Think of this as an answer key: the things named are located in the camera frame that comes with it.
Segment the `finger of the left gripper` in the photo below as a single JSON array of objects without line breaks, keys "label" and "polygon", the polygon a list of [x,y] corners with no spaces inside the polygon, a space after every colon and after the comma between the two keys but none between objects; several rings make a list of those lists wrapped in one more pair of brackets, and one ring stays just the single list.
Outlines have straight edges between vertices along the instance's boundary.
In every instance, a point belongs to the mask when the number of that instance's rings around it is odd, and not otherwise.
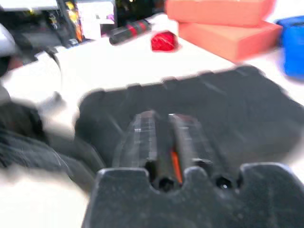
[{"label": "finger of the left gripper", "polygon": [[49,133],[40,141],[0,130],[0,167],[11,165],[63,172],[83,190],[90,190],[96,173],[105,168],[94,147],[79,138]]}]

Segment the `open laptop computer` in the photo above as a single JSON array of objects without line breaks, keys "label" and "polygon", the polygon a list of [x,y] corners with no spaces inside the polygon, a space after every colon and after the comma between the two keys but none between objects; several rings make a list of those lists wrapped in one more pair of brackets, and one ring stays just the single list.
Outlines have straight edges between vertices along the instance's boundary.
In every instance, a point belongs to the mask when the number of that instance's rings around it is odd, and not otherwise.
[{"label": "open laptop computer", "polygon": [[79,44],[72,23],[59,9],[7,12],[9,28],[15,37],[24,38],[33,48]]}]

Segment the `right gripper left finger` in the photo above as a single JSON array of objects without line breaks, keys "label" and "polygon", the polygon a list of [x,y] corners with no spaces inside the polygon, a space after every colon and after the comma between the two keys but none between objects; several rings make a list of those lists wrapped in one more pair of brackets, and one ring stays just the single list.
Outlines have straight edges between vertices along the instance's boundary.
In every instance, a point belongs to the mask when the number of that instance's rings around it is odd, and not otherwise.
[{"label": "right gripper left finger", "polygon": [[137,114],[113,157],[113,167],[155,167],[162,146],[162,122],[154,110]]}]

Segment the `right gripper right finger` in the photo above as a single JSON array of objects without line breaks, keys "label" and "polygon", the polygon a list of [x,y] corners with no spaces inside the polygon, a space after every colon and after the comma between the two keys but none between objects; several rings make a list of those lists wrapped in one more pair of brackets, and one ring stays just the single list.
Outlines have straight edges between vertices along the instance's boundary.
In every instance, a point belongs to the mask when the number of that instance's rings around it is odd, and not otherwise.
[{"label": "right gripper right finger", "polygon": [[181,167],[211,167],[213,159],[207,138],[197,119],[182,114],[170,114],[176,151]]}]

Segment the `red heart shaped box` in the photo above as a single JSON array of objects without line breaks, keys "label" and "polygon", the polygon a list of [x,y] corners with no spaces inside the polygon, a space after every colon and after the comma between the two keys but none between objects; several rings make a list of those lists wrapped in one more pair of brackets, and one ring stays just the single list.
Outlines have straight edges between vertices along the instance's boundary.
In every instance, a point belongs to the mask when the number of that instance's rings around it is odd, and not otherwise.
[{"label": "red heart shaped box", "polygon": [[151,38],[152,51],[174,52],[178,47],[176,35],[168,30],[158,32]]}]

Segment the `salmon foam brick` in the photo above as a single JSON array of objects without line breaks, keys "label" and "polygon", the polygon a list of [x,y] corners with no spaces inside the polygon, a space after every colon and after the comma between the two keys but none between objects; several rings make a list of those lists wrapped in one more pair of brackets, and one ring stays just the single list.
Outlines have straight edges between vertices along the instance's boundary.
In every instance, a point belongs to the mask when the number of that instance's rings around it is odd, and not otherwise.
[{"label": "salmon foam brick", "polygon": [[276,0],[166,0],[168,18],[181,23],[257,27]]},{"label": "salmon foam brick", "polygon": [[271,50],[282,32],[282,26],[262,22],[260,27],[180,23],[180,38],[231,62],[240,62]]}]

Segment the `short orange black screwdriver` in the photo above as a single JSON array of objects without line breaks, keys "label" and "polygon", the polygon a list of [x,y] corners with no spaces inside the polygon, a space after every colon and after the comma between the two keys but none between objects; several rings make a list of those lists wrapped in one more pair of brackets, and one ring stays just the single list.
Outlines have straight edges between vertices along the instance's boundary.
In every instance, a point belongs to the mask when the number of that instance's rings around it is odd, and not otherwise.
[{"label": "short orange black screwdriver", "polygon": [[178,183],[182,184],[183,180],[182,180],[182,172],[179,163],[179,156],[174,147],[171,149],[171,158],[172,158],[172,164],[173,164],[173,169],[176,179]]}]

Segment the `black tool case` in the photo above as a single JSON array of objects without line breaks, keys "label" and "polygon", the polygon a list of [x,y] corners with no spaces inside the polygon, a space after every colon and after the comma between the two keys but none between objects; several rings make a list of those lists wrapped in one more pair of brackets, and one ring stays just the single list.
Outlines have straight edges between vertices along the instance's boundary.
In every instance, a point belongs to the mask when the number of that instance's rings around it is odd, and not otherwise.
[{"label": "black tool case", "polygon": [[281,160],[304,132],[304,107],[253,66],[97,90],[83,99],[79,110],[76,135],[92,144],[107,165],[130,122],[144,111],[163,120],[169,114],[196,118],[229,170]]}]

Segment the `blue boxing glove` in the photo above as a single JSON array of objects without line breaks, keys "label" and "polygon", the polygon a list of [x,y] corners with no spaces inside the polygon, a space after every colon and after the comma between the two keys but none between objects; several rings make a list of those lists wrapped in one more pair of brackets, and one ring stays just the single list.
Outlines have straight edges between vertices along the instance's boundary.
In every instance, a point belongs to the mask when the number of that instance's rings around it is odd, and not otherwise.
[{"label": "blue boxing glove", "polygon": [[279,19],[276,24],[282,27],[283,70],[288,77],[304,82],[304,15]]}]

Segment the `black red screwdriver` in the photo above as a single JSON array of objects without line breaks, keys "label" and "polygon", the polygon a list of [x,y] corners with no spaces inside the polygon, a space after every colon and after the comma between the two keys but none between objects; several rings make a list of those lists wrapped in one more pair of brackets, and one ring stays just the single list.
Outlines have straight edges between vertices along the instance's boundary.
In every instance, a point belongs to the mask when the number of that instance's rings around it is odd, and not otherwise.
[{"label": "black red screwdriver", "polygon": [[111,45],[119,45],[130,39],[136,38],[146,32],[151,31],[152,25],[147,20],[139,20],[129,23],[126,26],[113,29],[108,33]]}]

